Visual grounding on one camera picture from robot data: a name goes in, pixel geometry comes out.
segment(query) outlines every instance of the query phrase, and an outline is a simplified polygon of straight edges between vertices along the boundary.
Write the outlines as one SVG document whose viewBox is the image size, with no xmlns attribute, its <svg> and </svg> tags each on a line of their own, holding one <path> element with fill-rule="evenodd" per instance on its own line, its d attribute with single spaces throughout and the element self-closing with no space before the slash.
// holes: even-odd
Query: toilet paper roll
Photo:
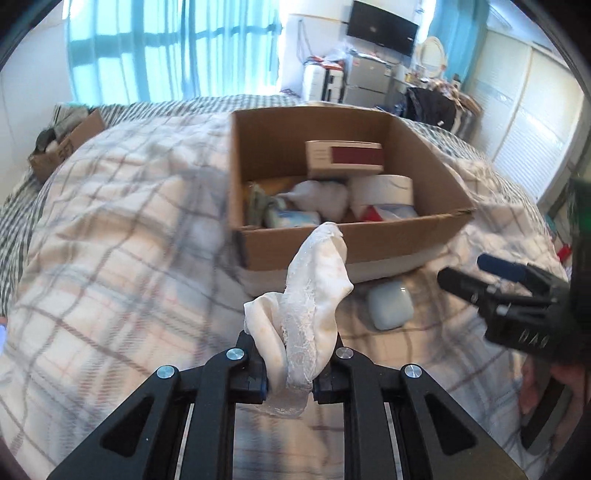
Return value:
<svg viewBox="0 0 591 480">
<path fill-rule="evenodd" d="M 368 205 L 414 206 L 413 181 L 400 175 L 371 175 L 349 180 L 351 210 L 356 217 Z"/>
</svg>

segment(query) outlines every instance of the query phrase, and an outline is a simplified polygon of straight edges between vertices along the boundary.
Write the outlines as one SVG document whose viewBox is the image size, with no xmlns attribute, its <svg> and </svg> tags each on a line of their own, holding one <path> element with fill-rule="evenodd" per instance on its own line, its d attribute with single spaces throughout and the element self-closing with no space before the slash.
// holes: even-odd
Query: metal screw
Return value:
<svg viewBox="0 0 591 480">
<path fill-rule="evenodd" d="M 347 360 L 353 356 L 353 350 L 348 346 L 341 346 L 336 349 L 336 356 L 342 358 L 343 360 Z"/>
<path fill-rule="evenodd" d="M 507 305 L 499 305 L 496 308 L 496 314 L 504 317 L 509 312 L 509 307 Z"/>
<path fill-rule="evenodd" d="M 174 375 L 174 367 L 170 365 L 163 365 L 156 370 L 156 375 L 160 378 L 170 378 Z"/>
<path fill-rule="evenodd" d="M 404 367 L 404 374 L 410 378 L 419 378 L 423 374 L 423 370 L 418 365 L 407 365 Z"/>
<path fill-rule="evenodd" d="M 226 352 L 226 356 L 230 360 L 240 360 L 244 356 L 244 350 L 241 348 L 230 348 L 230 350 Z"/>
</svg>

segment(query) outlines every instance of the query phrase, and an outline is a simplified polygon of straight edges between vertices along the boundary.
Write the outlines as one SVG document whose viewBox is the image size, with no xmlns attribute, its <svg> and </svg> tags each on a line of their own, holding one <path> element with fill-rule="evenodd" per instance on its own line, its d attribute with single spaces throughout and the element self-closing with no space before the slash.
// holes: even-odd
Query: open cardboard box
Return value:
<svg viewBox="0 0 591 480">
<path fill-rule="evenodd" d="M 388 113 L 322 106 L 237 111 L 232 115 L 228 216 L 241 263 L 239 275 L 251 295 L 283 291 L 287 267 L 313 227 L 245 225 L 243 184 L 305 176 L 308 140 L 380 143 L 384 174 L 413 180 L 419 218 L 339 224 L 353 283 L 423 265 L 472 219 L 472 202 L 451 173 L 412 130 Z"/>
<path fill-rule="evenodd" d="M 70 158 L 84 143 L 100 134 L 104 129 L 105 124 L 97 109 L 61 141 L 57 150 L 50 153 L 32 153 L 29 156 L 29 163 L 33 172 L 35 172 L 37 180 L 45 183 L 57 167 Z"/>
</svg>

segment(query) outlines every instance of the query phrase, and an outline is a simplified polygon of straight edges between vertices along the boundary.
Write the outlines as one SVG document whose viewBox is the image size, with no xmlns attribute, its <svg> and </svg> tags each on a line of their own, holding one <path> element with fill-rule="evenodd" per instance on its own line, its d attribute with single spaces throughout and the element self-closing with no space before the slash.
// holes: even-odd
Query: red object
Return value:
<svg viewBox="0 0 591 480">
<path fill-rule="evenodd" d="M 373 205 L 370 205 L 365 209 L 365 212 L 361 216 L 362 222 L 383 222 L 384 219 L 380 217 L 379 213 Z"/>
<path fill-rule="evenodd" d="M 384 151 L 381 148 L 330 147 L 333 163 L 384 166 Z"/>
<path fill-rule="evenodd" d="M 571 246 L 569 244 L 564 244 L 562 246 L 562 248 L 560 250 L 558 250 L 558 253 L 557 253 L 560 263 L 566 262 L 572 253 L 573 253 L 573 249 L 571 248 Z"/>
</svg>

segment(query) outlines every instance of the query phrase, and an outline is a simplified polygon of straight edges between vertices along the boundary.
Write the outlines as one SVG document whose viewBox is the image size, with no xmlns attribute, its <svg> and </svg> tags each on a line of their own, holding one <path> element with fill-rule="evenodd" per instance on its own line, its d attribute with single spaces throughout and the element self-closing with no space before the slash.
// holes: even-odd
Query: white sliding door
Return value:
<svg viewBox="0 0 591 480">
<path fill-rule="evenodd" d="M 472 144 L 539 201 L 564 167 L 581 116 L 574 76 L 532 45 L 488 31 L 468 93 L 484 110 Z"/>
<path fill-rule="evenodd" d="M 488 31 L 467 92 L 483 108 L 472 144 L 490 159 L 496 156 L 511 124 L 530 57 L 531 48 L 525 43 Z"/>
<path fill-rule="evenodd" d="M 583 92 L 565 67 L 534 51 L 522 101 L 495 168 L 538 201 L 563 165 L 583 105 Z"/>
</svg>

